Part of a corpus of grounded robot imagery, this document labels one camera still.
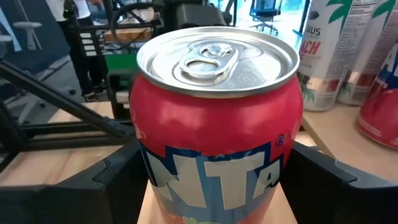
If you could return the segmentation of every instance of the wooden table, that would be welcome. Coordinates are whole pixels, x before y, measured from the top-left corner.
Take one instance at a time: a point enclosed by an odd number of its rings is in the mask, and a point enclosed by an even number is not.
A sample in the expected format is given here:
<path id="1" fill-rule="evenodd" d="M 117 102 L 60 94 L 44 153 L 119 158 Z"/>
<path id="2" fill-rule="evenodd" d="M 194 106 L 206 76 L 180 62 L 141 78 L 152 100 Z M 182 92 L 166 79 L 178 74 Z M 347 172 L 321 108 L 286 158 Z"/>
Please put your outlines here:
<path id="1" fill-rule="evenodd" d="M 154 17 L 153 9 L 141 9 L 139 11 L 134 11 L 138 16 L 140 16 L 145 21 L 150 21 Z M 119 24 L 138 24 L 139 22 L 135 18 L 126 18 Z M 143 42 L 148 41 L 152 38 L 152 32 L 150 28 L 135 28 L 135 29 L 117 29 L 116 35 L 121 41 L 126 43 L 130 41 Z M 104 39 L 107 42 L 115 42 L 116 39 L 113 37 L 110 30 L 105 32 Z"/>
<path id="2" fill-rule="evenodd" d="M 337 103 L 327 112 L 304 112 L 303 127 L 325 154 L 398 182 L 398 151 L 360 134 L 354 126 L 358 112 L 359 107 Z"/>
<path id="3" fill-rule="evenodd" d="M 112 117 L 109 102 L 85 103 L 103 116 Z M 65 111 L 59 110 L 50 120 L 53 122 L 78 121 Z M 296 141 L 314 146 L 315 143 L 305 133 L 299 133 Z M 0 186 L 57 184 L 62 180 L 92 166 L 107 157 L 119 146 L 91 147 L 81 149 L 61 149 L 20 153 L 0 174 Z M 159 206 L 150 184 L 146 190 L 138 224 L 160 224 Z M 277 186 L 264 224 L 296 224 L 294 215 L 280 185 Z"/>

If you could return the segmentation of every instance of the white can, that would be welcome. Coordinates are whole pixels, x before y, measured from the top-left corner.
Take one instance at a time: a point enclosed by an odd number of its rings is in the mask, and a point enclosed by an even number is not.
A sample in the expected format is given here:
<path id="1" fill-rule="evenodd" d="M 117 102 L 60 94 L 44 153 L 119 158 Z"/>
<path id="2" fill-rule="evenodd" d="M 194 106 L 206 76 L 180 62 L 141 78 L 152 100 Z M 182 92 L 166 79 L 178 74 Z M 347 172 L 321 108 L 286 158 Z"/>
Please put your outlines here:
<path id="1" fill-rule="evenodd" d="M 376 2 L 312 1 L 297 72 L 306 110 L 326 111 L 335 103 Z"/>
<path id="2" fill-rule="evenodd" d="M 380 0 L 338 95 L 338 101 L 359 106 L 398 36 L 398 2 Z"/>

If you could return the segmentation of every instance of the pull tab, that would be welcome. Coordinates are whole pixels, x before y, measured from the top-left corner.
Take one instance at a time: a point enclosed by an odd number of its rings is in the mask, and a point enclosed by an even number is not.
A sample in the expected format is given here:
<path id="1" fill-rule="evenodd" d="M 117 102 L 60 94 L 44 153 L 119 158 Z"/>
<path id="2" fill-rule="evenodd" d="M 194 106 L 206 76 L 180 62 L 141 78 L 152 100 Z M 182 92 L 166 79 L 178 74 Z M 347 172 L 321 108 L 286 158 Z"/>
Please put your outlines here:
<path id="1" fill-rule="evenodd" d="M 229 44 L 206 44 L 192 49 L 181 59 L 179 67 L 186 75 L 209 80 L 227 71 L 237 59 L 237 49 Z"/>

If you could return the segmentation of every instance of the soda can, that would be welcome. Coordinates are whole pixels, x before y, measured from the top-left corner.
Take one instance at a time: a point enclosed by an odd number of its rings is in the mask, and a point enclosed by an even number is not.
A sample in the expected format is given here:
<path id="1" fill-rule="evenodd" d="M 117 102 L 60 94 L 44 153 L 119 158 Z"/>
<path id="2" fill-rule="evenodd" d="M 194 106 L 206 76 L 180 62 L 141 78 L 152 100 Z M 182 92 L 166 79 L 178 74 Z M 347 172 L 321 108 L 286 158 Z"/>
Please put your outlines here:
<path id="1" fill-rule="evenodd" d="M 334 105 L 376 1 L 312 1 L 297 72 L 304 109 L 326 111 Z"/>
<path id="2" fill-rule="evenodd" d="M 369 138 L 398 149 L 398 42 L 382 64 L 356 120 Z"/>
<path id="3" fill-rule="evenodd" d="M 196 27 L 148 41 L 137 61 L 130 110 L 164 223 L 262 223 L 301 123 L 297 52 Z"/>
<path id="4" fill-rule="evenodd" d="M 361 105 L 398 36 L 398 2 L 380 0 L 359 44 L 338 95 L 347 105 Z"/>

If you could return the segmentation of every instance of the can rim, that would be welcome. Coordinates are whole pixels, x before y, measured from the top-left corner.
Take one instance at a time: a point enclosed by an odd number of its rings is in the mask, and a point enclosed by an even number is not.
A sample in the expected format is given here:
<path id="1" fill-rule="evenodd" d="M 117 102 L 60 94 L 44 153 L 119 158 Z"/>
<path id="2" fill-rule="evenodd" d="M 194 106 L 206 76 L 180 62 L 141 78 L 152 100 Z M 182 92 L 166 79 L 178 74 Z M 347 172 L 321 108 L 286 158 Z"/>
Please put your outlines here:
<path id="1" fill-rule="evenodd" d="M 230 30 L 233 32 L 234 30 L 243 30 L 245 31 L 245 34 L 248 35 L 253 35 L 255 37 L 261 38 L 261 36 L 267 36 L 267 42 L 270 42 L 271 44 L 274 44 L 281 48 L 283 51 L 285 51 L 290 58 L 293 61 L 293 67 L 284 75 L 280 76 L 279 78 L 276 78 L 275 80 L 268 81 L 267 83 L 260 85 L 260 86 L 253 86 L 253 87 L 248 87 L 248 88 L 242 88 L 238 90 L 191 90 L 188 88 L 180 88 L 177 86 L 172 86 L 168 85 L 167 83 L 163 82 L 163 79 L 160 77 L 156 77 L 150 73 L 150 71 L 147 69 L 147 63 L 145 63 L 146 60 L 149 60 L 150 58 L 153 57 L 153 55 L 144 55 L 147 50 L 150 50 L 152 47 L 159 46 L 160 44 L 163 44 L 167 42 L 167 40 L 172 40 L 173 37 L 181 37 L 182 34 L 186 34 L 187 30 L 192 32 L 192 35 L 197 34 L 195 30 L 203 30 L 203 29 L 214 29 L 217 28 L 219 30 L 223 30 L 224 32 L 228 32 L 226 30 Z M 163 89 L 174 91 L 174 92 L 179 92 L 185 95 L 191 95 L 195 97 L 201 97 L 201 98 L 239 98 L 239 97 L 245 97 L 245 96 L 250 96 L 250 95 L 256 95 L 268 91 L 272 91 L 275 89 L 278 89 L 285 83 L 287 83 L 294 75 L 295 72 L 297 71 L 300 63 L 300 57 L 299 53 L 296 52 L 296 50 L 291 47 L 289 44 L 284 42 L 283 40 L 274 37 L 269 34 L 265 34 L 262 32 L 250 30 L 250 29 L 242 29 L 242 28 L 236 28 L 236 27 L 194 27 L 194 28 L 188 28 L 188 29 L 182 29 L 182 30 L 176 30 L 172 32 L 168 32 L 166 34 L 162 34 L 158 37 L 155 37 L 145 43 L 138 51 L 137 53 L 137 64 L 140 70 L 144 73 L 144 77 L 146 80 L 149 82 L 153 83 L 156 86 L 159 86 Z"/>

